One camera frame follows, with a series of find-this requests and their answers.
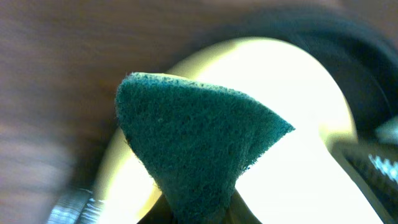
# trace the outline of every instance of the green fabric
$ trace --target green fabric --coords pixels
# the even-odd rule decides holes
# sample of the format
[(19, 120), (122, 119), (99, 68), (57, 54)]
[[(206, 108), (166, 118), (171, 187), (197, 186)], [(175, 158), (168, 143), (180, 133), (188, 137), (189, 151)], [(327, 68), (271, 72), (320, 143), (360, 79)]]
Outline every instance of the green fabric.
[(237, 178), (294, 129), (244, 93), (146, 73), (123, 80), (116, 111), (179, 223), (220, 222)]

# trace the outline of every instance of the wood grain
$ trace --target wood grain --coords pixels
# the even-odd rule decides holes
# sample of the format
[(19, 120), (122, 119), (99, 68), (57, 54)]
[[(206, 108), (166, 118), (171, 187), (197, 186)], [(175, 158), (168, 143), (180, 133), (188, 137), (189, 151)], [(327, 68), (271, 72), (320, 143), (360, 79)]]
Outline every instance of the wood grain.
[[(43, 223), (68, 184), (90, 186), (127, 73), (161, 72), (199, 35), (259, 7), (303, 2), (2, 1), (0, 223)], [(391, 17), (373, 24), (398, 41)]]

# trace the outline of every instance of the teal object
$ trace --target teal object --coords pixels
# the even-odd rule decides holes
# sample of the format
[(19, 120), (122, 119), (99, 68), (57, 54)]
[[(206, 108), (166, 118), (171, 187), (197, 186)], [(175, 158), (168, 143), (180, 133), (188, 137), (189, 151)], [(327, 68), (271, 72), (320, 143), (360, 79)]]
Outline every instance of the teal object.
[(179, 223), (220, 222), (238, 177), (294, 130), (239, 91), (148, 73), (123, 80), (116, 112)]

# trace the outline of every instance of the blurred background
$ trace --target blurred background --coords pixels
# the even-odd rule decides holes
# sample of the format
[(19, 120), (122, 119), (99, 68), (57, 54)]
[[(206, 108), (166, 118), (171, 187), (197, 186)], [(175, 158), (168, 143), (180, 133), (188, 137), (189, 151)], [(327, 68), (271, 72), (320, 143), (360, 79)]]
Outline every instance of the blurred background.
[(260, 8), (313, 4), (398, 47), (395, 0), (0, 2), (0, 223), (43, 223), (68, 184), (90, 187), (131, 71), (164, 72), (189, 43)]

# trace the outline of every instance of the brown background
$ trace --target brown background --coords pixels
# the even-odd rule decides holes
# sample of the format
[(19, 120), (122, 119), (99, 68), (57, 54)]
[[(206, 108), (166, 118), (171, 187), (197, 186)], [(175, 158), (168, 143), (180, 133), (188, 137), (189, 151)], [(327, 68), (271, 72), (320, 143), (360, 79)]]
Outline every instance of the brown background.
[[(0, 223), (43, 223), (70, 182), (93, 180), (131, 71), (159, 71), (198, 34), (300, 0), (0, 2)], [(395, 0), (312, 0), (398, 45)]]

